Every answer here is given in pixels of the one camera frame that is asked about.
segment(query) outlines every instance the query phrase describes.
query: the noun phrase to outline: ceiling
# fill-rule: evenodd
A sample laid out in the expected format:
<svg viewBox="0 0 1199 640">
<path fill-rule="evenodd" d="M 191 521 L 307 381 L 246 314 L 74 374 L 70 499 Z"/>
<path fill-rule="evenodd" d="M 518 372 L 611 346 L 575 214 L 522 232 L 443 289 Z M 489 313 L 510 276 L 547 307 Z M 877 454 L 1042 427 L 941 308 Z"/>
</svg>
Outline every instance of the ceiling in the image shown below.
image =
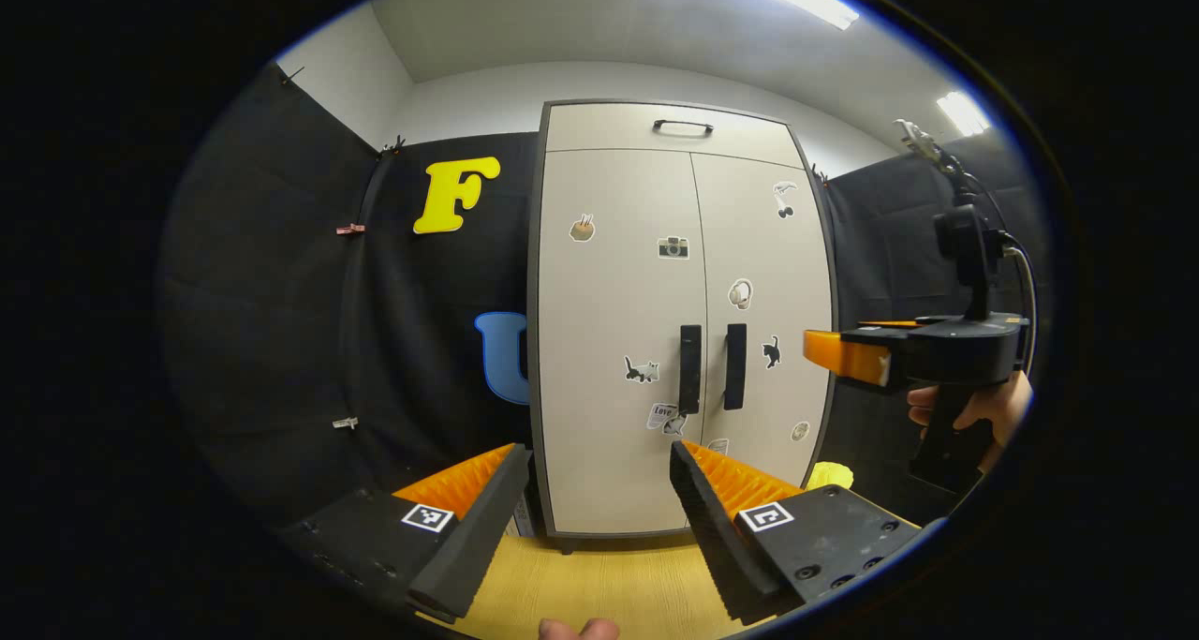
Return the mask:
<svg viewBox="0 0 1199 640">
<path fill-rule="evenodd" d="M 959 86 L 866 16 L 842 31 L 782 0 L 374 0 L 373 7 L 416 81 L 531 61 L 629 61 L 761 87 L 896 150 L 894 119 L 941 140 L 959 137 L 935 105 Z"/>
</svg>

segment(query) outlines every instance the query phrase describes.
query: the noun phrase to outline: human hand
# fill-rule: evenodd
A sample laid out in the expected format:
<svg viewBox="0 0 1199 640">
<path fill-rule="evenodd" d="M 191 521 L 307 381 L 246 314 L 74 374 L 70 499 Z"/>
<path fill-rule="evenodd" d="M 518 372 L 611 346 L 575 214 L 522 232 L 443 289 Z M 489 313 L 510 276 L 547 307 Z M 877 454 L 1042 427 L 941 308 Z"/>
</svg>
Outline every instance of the human hand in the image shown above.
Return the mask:
<svg viewBox="0 0 1199 640">
<path fill-rule="evenodd" d="M 928 427 L 933 406 L 936 404 L 936 394 L 935 386 L 912 388 L 911 392 L 908 392 L 908 405 L 911 406 L 908 410 L 908 417 L 918 425 Z M 982 460 L 978 461 L 981 472 L 987 473 L 994 467 L 1008 440 L 1012 440 L 1012 431 L 1016 431 L 1016 427 L 1024 418 L 1031 401 L 1032 385 L 1029 385 L 1024 372 L 1014 372 L 1007 382 L 975 392 L 962 415 L 958 415 L 958 418 L 953 421 L 953 429 L 965 429 L 977 421 L 990 421 L 990 430 L 995 440 Z M 927 431 L 928 429 L 921 430 L 921 439 L 924 439 Z"/>
<path fill-rule="evenodd" d="M 589 618 L 583 624 L 582 635 L 556 618 L 543 618 L 537 627 L 537 640 L 616 640 L 617 638 L 620 627 L 610 618 Z"/>
</svg>

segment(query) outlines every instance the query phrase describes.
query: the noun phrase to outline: black handle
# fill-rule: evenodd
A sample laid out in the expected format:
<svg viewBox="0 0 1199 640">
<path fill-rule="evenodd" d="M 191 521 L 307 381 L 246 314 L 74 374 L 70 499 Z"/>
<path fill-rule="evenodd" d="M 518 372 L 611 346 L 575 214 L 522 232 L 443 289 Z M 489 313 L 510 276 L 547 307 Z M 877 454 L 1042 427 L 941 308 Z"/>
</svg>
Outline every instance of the black handle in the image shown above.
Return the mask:
<svg viewBox="0 0 1199 640">
<path fill-rule="evenodd" d="M 724 367 L 724 410 L 737 410 L 746 400 L 746 325 L 729 325 L 729 358 Z"/>
<path fill-rule="evenodd" d="M 671 123 L 671 125 L 695 125 L 695 127 L 703 127 L 704 128 L 704 133 L 706 135 L 710 135 L 710 133 L 712 133 L 712 131 L 715 131 L 715 128 L 716 128 L 716 127 L 712 127 L 712 125 L 709 125 L 706 122 L 687 122 L 687 120 L 653 120 L 653 131 L 661 131 L 662 125 L 665 125 L 665 123 Z"/>
<path fill-rule="evenodd" d="M 679 327 L 679 415 L 699 412 L 700 325 Z"/>
<path fill-rule="evenodd" d="M 978 421 L 963 430 L 953 429 L 953 421 L 962 415 L 975 390 L 972 385 L 938 388 L 928 431 L 916 458 L 908 461 L 912 477 L 948 491 L 966 491 L 978 481 L 978 461 L 994 440 L 990 421 Z"/>
</svg>

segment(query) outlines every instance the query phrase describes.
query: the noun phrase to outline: white wall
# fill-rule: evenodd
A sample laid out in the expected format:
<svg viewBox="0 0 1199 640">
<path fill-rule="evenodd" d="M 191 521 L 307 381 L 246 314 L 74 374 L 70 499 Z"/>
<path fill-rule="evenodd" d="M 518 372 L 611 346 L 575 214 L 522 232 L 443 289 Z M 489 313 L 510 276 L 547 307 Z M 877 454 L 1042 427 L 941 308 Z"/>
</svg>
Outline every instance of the white wall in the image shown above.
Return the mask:
<svg viewBox="0 0 1199 640">
<path fill-rule="evenodd" d="M 303 67 L 296 85 L 368 144 L 382 149 L 396 143 L 396 114 L 412 78 L 369 2 L 318 29 L 275 61 L 288 76 Z"/>
<path fill-rule="evenodd" d="M 605 97 L 689 101 L 785 120 L 809 163 L 830 177 L 898 153 L 821 110 L 763 89 L 689 71 L 608 61 L 519 64 L 415 84 L 399 103 L 391 131 L 403 133 L 406 144 L 537 131 L 546 101 Z"/>
</svg>

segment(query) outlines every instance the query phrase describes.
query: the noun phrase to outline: camera sticker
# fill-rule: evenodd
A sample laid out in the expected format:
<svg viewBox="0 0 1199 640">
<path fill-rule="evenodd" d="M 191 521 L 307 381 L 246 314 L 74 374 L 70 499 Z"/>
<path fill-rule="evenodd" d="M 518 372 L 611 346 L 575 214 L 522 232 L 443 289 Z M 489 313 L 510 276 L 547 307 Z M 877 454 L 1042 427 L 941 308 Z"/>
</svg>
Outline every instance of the camera sticker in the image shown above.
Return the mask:
<svg viewBox="0 0 1199 640">
<path fill-rule="evenodd" d="M 691 246 L 686 237 L 658 239 L 658 259 L 688 260 Z"/>
<path fill-rule="evenodd" d="M 583 213 L 583 217 L 578 222 L 571 225 L 571 239 L 574 242 L 586 242 L 586 240 L 595 237 L 596 225 L 592 221 L 595 213 Z"/>
<path fill-rule="evenodd" d="M 655 404 L 650 406 L 650 418 L 645 421 L 645 429 L 662 429 L 662 425 L 679 413 L 679 406 L 674 404 Z"/>
<path fill-rule="evenodd" d="M 687 423 L 687 416 L 686 415 L 676 415 L 675 417 L 669 418 L 669 421 L 667 421 L 665 423 L 663 423 L 663 425 L 662 425 L 662 434 L 668 435 L 668 436 L 681 436 L 682 435 L 682 425 L 685 425 L 685 423 Z"/>
<path fill-rule="evenodd" d="M 626 356 L 625 357 L 625 380 L 629 382 L 637 382 L 645 385 L 647 382 L 657 382 L 658 380 L 658 363 L 646 362 L 641 363 L 640 367 L 634 367 L 633 362 Z"/>
<path fill-rule="evenodd" d="M 772 337 L 775 338 L 773 345 L 766 344 L 766 342 L 763 342 L 761 344 L 763 357 L 770 358 L 770 363 L 766 363 L 766 370 L 770 370 L 770 368 L 775 368 L 776 366 L 778 366 L 778 363 L 782 363 L 783 360 L 783 355 L 779 354 L 778 350 L 778 337 L 777 336 Z"/>
<path fill-rule="evenodd" d="M 749 298 L 753 297 L 753 284 L 749 284 L 747 278 L 739 278 L 733 282 L 733 286 L 729 289 L 729 303 L 736 307 L 737 310 L 748 310 Z"/>
<path fill-rule="evenodd" d="M 783 200 L 783 193 L 788 191 L 796 191 L 797 185 L 795 182 L 777 182 L 775 183 L 775 204 L 778 204 L 778 217 L 793 217 L 795 215 L 795 209 L 789 207 L 787 200 Z"/>
<path fill-rule="evenodd" d="M 795 429 L 791 430 L 791 440 L 803 440 L 803 437 L 808 435 L 808 431 L 811 430 L 812 425 L 807 421 L 797 423 L 797 425 L 795 425 Z"/>
</svg>

